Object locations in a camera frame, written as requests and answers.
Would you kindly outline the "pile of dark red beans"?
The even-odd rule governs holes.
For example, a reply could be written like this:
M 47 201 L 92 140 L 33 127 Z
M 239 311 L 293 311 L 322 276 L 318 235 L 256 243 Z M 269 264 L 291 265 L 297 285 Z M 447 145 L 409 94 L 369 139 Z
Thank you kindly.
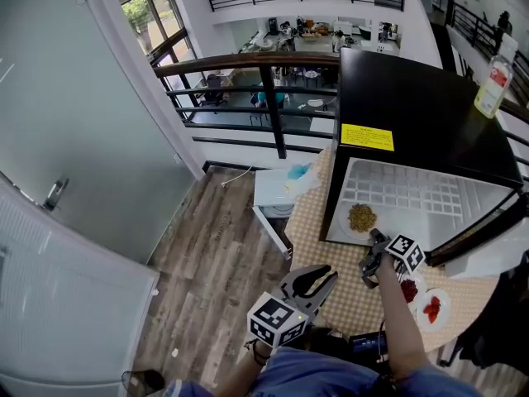
M 412 303 L 418 293 L 416 282 L 414 280 L 405 279 L 400 285 L 406 302 L 408 304 Z

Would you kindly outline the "black device with screen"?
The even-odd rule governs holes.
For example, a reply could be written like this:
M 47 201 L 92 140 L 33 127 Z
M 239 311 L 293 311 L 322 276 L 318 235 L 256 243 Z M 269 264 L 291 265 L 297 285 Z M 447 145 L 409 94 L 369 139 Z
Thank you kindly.
M 388 353 L 385 331 L 351 336 L 349 346 L 357 356 L 380 358 Z

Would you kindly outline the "ribbed glass panel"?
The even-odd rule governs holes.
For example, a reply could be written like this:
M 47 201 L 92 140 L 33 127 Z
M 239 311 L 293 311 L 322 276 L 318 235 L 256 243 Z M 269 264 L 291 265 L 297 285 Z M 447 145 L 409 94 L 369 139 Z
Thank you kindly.
M 0 392 L 126 397 L 158 275 L 56 222 L 0 175 Z

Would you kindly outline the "white cabinet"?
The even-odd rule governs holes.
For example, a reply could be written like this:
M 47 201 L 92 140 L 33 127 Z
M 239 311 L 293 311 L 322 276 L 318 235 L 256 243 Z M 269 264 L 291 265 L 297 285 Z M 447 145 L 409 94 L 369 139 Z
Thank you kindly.
M 286 244 L 270 223 L 270 220 L 288 220 L 293 212 L 294 198 L 287 191 L 287 181 L 288 169 L 257 170 L 253 211 L 280 254 L 290 260 L 293 246 Z

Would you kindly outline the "black office chair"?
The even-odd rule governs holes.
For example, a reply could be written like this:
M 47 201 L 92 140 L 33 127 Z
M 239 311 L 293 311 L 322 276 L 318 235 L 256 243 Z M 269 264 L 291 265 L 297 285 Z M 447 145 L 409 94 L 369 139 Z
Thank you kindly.
M 503 364 L 529 376 L 529 250 L 518 266 L 499 276 L 482 313 L 437 364 L 449 367 L 457 357 L 481 369 Z

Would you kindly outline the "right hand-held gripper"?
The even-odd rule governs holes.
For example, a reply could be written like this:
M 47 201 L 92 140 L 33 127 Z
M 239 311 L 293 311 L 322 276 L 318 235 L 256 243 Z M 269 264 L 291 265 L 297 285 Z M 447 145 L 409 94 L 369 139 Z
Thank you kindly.
M 372 280 L 372 277 L 375 276 L 384 256 L 391 256 L 397 262 L 396 271 L 398 273 L 415 276 L 416 271 L 426 259 L 417 241 L 402 234 L 390 238 L 377 228 L 371 230 L 369 234 L 373 239 L 373 246 L 367 256 L 359 262 L 361 279 L 369 289 L 379 286 L 379 283 Z

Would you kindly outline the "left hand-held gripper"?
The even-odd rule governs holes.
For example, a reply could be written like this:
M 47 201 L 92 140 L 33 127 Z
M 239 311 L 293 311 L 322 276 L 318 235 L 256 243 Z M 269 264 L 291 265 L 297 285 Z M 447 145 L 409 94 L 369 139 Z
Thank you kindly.
M 291 270 L 272 294 L 264 292 L 247 314 L 248 332 L 265 345 L 278 348 L 301 337 L 338 281 L 328 275 L 313 291 L 312 286 L 331 271 L 330 265 L 309 265 Z

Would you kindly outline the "clear bottle of yellow liquid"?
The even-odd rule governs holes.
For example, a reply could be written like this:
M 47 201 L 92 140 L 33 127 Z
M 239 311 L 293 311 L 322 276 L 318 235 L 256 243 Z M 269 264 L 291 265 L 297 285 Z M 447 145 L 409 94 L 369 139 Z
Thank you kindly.
M 496 116 L 513 77 L 512 57 L 496 55 L 474 99 L 474 106 L 485 117 Z

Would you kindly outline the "small white plate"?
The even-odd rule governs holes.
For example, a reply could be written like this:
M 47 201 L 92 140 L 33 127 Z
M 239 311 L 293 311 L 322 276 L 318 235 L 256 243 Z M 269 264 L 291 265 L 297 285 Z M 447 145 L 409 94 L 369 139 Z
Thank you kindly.
M 399 281 L 400 284 L 405 279 L 414 280 L 416 282 L 416 285 L 417 285 L 417 288 L 418 288 L 418 293 L 417 293 L 417 296 L 414 299 L 414 301 L 412 303 L 410 303 L 410 304 L 407 304 L 408 308 L 410 309 L 410 311 L 414 312 L 417 309 L 417 305 L 421 302 L 422 298 L 424 297 L 424 295 L 425 295 L 425 293 L 427 291 L 426 281 L 424 280 L 422 275 L 419 274 L 419 273 L 417 273 L 415 276 L 409 275 L 409 274 L 403 275 L 403 277 Z
M 423 309 L 427 305 L 431 305 L 431 298 L 436 296 L 441 301 L 441 307 L 434 309 L 433 313 L 438 313 L 436 321 L 434 323 L 429 322 L 428 315 L 423 313 Z M 424 332 L 439 332 L 446 324 L 450 317 L 451 311 L 451 300 L 450 296 L 439 288 L 429 289 L 421 302 L 417 305 L 416 309 L 416 320 L 419 328 Z

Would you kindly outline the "large white plate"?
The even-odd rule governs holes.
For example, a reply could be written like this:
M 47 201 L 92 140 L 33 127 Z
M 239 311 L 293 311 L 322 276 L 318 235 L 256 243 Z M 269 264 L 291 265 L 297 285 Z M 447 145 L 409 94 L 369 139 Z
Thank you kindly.
M 340 210 L 338 223 L 341 230 L 353 241 L 368 242 L 371 238 L 369 232 L 352 231 L 349 226 L 348 215 L 351 207 L 358 203 L 345 202 Z

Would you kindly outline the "person's left forearm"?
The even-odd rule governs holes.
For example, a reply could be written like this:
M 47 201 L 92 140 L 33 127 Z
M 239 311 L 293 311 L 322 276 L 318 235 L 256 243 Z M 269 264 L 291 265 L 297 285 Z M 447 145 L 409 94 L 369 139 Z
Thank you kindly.
M 258 347 L 260 352 L 267 354 L 265 343 Z M 264 367 L 257 365 L 247 350 L 227 378 L 221 380 L 213 392 L 215 397 L 246 397 Z

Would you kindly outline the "black mini fridge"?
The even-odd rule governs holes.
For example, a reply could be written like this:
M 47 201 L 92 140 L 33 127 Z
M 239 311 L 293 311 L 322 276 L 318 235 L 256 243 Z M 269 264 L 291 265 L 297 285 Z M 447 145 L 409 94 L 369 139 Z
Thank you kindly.
M 397 252 L 418 244 L 453 279 L 499 275 L 529 251 L 529 184 L 476 85 L 399 57 L 339 58 L 330 177 L 319 237 Z

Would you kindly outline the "round table with checkered cloth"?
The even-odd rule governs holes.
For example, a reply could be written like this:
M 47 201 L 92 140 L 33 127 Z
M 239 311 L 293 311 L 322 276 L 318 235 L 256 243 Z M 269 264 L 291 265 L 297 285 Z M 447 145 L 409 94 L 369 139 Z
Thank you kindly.
M 326 205 L 330 149 L 319 153 L 312 163 L 322 185 L 299 196 L 288 220 L 286 234 L 293 243 L 291 268 L 328 264 L 337 271 L 338 281 L 322 305 L 317 320 L 346 336 L 377 332 L 384 311 L 377 289 L 366 287 L 360 277 L 358 262 L 367 249 L 319 240 Z M 428 289 L 443 289 L 451 299 L 447 322 L 438 332 L 422 332 L 425 349 L 433 351 L 459 336 L 484 310 L 499 277 L 450 279 L 442 268 L 422 265 L 420 274 Z

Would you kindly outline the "large window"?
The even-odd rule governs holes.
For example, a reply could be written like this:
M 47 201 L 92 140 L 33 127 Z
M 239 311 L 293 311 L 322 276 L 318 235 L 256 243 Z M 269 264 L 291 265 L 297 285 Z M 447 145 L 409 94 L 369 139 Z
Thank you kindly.
M 127 20 L 150 66 L 158 68 L 195 60 L 196 52 L 183 23 L 176 0 L 128 0 L 122 4 Z M 159 79 L 166 92 L 191 89 L 201 83 L 190 74 L 176 74 Z M 169 95 L 175 108 L 199 107 L 197 94 Z

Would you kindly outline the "black wristband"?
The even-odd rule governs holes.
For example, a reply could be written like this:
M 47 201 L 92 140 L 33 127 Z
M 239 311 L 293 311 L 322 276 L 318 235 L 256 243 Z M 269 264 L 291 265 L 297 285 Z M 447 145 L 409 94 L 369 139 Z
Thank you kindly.
M 270 359 L 270 348 L 265 344 L 264 349 L 268 352 L 267 354 L 264 354 L 263 352 L 260 352 L 258 347 L 260 344 L 263 344 L 263 342 L 258 339 L 254 338 L 252 340 L 249 340 L 245 343 L 244 347 L 246 350 L 251 352 L 254 361 L 257 365 L 264 367 L 267 365 L 268 360 Z

